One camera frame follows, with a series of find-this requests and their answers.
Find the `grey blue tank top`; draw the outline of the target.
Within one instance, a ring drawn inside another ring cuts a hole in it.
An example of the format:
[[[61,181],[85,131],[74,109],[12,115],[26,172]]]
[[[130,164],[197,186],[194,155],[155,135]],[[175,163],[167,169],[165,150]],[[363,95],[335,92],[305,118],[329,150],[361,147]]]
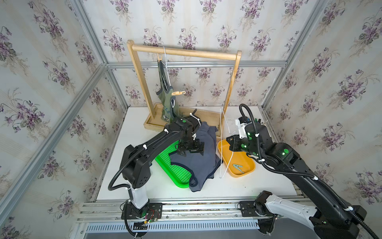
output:
[[[186,156],[176,152],[169,154],[172,165],[180,166],[191,173],[189,188],[192,192],[201,191],[208,179],[214,179],[214,174],[220,167],[220,159],[216,154],[216,132],[215,126],[202,122],[196,139],[205,143],[203,153],[187,152]]]

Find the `mint green clothespin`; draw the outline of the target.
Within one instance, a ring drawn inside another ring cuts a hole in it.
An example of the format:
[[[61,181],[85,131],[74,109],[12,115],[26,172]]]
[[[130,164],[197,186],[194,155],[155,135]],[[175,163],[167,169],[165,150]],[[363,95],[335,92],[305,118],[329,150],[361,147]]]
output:
[[[242,170],[242,168],[243,168],[242,165],[239,165],[239,164],[233,164],[232,166],[233,166],[233,168],[235,169],[235,174],[237,174],[237,175],[242,175],[242,174],[245,173],[245,172]]]

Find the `yellow clothespin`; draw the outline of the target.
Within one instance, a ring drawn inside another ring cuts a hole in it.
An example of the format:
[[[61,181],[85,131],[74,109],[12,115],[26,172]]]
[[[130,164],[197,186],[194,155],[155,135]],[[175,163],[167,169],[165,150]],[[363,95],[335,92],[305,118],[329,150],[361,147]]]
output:
[[[183,95],[185,93],[186,93],[185,91],[175,91],[175,92],[172,92],[171,95],[172,96],[178,96],[178,95]]]

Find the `olive green tank top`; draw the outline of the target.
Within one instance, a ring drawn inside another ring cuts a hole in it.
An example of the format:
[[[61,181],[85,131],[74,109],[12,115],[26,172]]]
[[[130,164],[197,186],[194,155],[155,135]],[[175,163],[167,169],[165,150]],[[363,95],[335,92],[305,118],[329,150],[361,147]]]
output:
[[[160,89],[156,95],[160,99],[163,109],[162,118],[167,123],[172,123],[176,117],[180,116],[179,104],[176,101],[176,96],[173,96],[173,87],[167,79],[167,70],[162,60],[158,60],[158,72],[160,80]]]

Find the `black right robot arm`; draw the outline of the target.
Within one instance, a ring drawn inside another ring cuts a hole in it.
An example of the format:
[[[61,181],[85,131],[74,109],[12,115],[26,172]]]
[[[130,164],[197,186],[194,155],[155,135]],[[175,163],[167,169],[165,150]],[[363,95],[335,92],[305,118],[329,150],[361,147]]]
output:
[[[373,239],[377,234],[364,222],[366,210],[342,199],[323,179],[315,175],[300,155],[288,144],[273,142],[266,126],[254,118],[246,104],[239,105],[239,134],[226,140],[232,152],[244,152],[267,171],[283,175],[294,183],[314,204],[305,206],[262,191],[255,201],[242,201],[244,217],[266,217],[259,231],[271,234],[276,216],[298,222],[321,239],[355,239],[363,228]]]

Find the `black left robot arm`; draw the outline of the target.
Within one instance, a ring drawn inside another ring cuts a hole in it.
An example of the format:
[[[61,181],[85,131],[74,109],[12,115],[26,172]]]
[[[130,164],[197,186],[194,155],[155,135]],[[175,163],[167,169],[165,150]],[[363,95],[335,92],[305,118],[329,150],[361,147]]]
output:
[[[176,152],[182,156],[189,153],[204,154],[204,142],[196,138],[202,125],[196,110],[185,117],[176,117],[175,121],[166,124],[163,130],[150,140],[138,145],[128,145],[122,155],[119,170],[111,179],[108,190],[126,188],[129,193],[127,204],[141,210],[149,204],[145,184],[151,177],[152,161],[171,144],[178,142]]]

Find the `yellow plastic tray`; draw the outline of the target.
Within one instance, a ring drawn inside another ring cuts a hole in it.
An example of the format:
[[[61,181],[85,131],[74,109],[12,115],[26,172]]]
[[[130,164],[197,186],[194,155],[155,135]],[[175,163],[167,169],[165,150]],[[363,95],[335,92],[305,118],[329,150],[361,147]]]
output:
[[[242,177],[252,173],[256,169],[255,162],[247,157],[245,152],[233,152],[229,150],[229,144],[224,139],[221,140],[218,144],[218,151],[221,156],[222,162],[227,167],[227,172],[234,178]],[[242,175],[235,174],[235,169],[233,168],[233,164],[242,165],[242,170],[245,172]]]

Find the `green plastic basket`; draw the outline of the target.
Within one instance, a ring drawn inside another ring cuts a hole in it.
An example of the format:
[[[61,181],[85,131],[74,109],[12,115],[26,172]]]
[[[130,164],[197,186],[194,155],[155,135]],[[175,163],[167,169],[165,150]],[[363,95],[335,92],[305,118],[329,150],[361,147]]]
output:
[[[172,143],[155,158],[155,161],[176,186],[179,188],[188,188],[189,180],[192,176],[191,173],[180,166],[171,164],[170,153],[177,153],[178,143],[178,141]]]

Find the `wooden clothes rack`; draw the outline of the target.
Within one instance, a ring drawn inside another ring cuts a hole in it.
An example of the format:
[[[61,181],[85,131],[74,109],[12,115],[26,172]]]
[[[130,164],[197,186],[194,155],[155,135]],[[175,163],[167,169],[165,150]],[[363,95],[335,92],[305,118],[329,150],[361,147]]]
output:
[[[144,123],[146,129],[159,130],[167,122],[162,118],[162,103],[156,92],[160,89],[157,53],[164,53],[163,47],[138,45],[127,41],[135,82],[125,86],[127,102],[134,107],[147,106],[149,116]],[[176,96],[180,116],[188,116],[194,108],[201,121],[217,127],[217,136],[221,136],[224,114],[229,106],[236,74],[242,52],[234,53],[196,51],[166,48],[169,80],[175,91],[185,91]],[[231,61],[230,78],[227,82],[214,79],[212,64],[218,60]]]

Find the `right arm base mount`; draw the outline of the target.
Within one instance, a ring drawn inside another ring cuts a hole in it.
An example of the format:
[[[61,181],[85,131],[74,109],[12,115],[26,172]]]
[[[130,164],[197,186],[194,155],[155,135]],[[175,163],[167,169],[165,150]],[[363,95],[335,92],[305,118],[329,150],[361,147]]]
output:
[[[269,191],[262,191],[255,201],[240,201],[238,204],[238,209],[243,217],[269,217],[258,221],[258,231],[264,235],[270,235],[274,230],[276,214],[271,213],[266,207],[267,199],[272,195]]]

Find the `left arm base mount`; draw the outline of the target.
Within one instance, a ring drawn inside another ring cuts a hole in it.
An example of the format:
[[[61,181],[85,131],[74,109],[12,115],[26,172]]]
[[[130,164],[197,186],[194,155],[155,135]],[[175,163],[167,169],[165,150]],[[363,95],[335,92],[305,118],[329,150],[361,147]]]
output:
[[[120,209],[121,219],[129,224],[132,232],[147,231],[149,224],[162,218],[163,204],[148,201],[141,209],[136,208],[129,200],[124,202]]]

